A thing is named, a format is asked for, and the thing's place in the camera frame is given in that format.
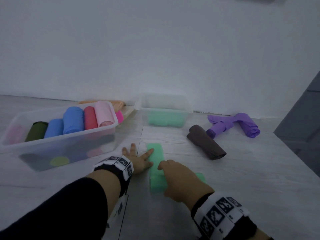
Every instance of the motion capture wristband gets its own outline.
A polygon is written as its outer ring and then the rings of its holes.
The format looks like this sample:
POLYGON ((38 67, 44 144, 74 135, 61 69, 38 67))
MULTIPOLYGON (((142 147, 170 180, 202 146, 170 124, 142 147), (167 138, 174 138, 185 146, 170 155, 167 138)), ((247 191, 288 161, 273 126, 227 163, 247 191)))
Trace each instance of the motion capture wristband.
POLYGON ((257 226, 248 217, 249 211, 232 197, 215 192, 200 198, 195 207, 198 203, 202 205, 192 209, 191 216, 194 214, 198 229, 209 239, 245 240, 257 231, 257 226))
POLYGON ((125 156, 111 156, 103 161, 98 162, 94 166, 94 171, 100 169, 110 171, 118 177, 121 186, 119 197, 123 196, 128 189, 131 175, 134 171, 132 162, 125 156))

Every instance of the wooden floor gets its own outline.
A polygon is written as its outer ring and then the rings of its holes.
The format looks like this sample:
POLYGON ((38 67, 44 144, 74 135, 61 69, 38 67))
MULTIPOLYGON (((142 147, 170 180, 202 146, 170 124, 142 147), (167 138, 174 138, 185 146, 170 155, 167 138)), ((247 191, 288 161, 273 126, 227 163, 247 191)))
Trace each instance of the wooden floor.
MULTIPOLYGON (((19 112, 72 104, 0 96, 0 135, 19 112)), ((246 137, 235 125, 216 138, 227 155, 211 161, 186 138, 192 125, 210 127, 206 117, 193 113, 182 129, 176 129, 143 126, 140 113, 133 113, 116 130, 115 151, 43 172, 34 172, 10 154, 0 154, 0 229, 88 174, 101 159, 119 155, 123 146, 136 143, 142 154, 146 143, 157 142, 166 159, 203 173, 216 191, 246 206, 251 219, 274 239, 320 239, 320 178, 273 134, 278 121, 254 120, 261 130, 256 138, 246 137)), ((150 194, 147 172, 132 178, 128 192, 120 240, 195 239, 187 208, 161 194, 150 194)))

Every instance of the plastic storage box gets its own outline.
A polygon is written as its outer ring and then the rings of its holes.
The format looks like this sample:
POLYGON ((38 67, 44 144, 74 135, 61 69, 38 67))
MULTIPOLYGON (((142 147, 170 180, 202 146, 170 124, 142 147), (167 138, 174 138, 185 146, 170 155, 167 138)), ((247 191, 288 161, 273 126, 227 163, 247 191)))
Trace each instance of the plastic storage box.
POLYGON ((134 107, 142 111, 144 125, 183 127, 193 113, 184 95, 142 93, 134 107))
MULTIPOLYGON (((106 103, 114 118, 112 125, 28 142, 24 141, 34 122, 49 122, 51 119, 62 118, 64 112, 71 106, 20 113, 13 118, 2 136, 1 151, 14 153, 36 171, 113 151, 116 146, 115 131, 118 119, 112 104, 107 101, 106 103)), ((84 109, 94 104, 74 106, 84 109)))

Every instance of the wrist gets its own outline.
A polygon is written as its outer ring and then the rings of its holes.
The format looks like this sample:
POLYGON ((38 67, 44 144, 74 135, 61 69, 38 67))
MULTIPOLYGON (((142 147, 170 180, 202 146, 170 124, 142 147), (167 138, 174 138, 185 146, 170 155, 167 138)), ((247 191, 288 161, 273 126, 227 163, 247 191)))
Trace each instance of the wrist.
POLYGON ((186 192, 185 197, 183 199, 183 203, 189 208, 191 211, 193 206, 197 203, 197 201, 208 193, 214 193, 214 189, 209 185, 203 183, 202 181, 194 182, 189 185, 189 190, 186 192))

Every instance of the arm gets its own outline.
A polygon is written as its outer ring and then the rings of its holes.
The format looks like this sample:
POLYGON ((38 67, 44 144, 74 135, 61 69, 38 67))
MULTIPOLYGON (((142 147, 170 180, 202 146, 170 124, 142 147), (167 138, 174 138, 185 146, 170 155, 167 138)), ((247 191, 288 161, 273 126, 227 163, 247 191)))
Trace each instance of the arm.
MULTIPOLYGON (((124 148, 134 173, 152 163, 147 161, 153 150, 136 157, 135 145, 130 153, 124 148)), ((0 239, 101 239, 107 220, 120 194, 118 177, 106 170, 97 170, 62 188, 36 209, 0 231, 0 239)))
MULTIPOLYGON (((164 171, 168 183, 164 196, 170 197, 176 202, 183 202, 189 208, 192 218, 194 218, 198 208, 215 192, 190 169, 178 162, 173 160, 162 161, 158 169, 164 171)), ((269 239, 270 237, 260 229, 256 230, 254 236, 248 238, 248 240, 269 239)))

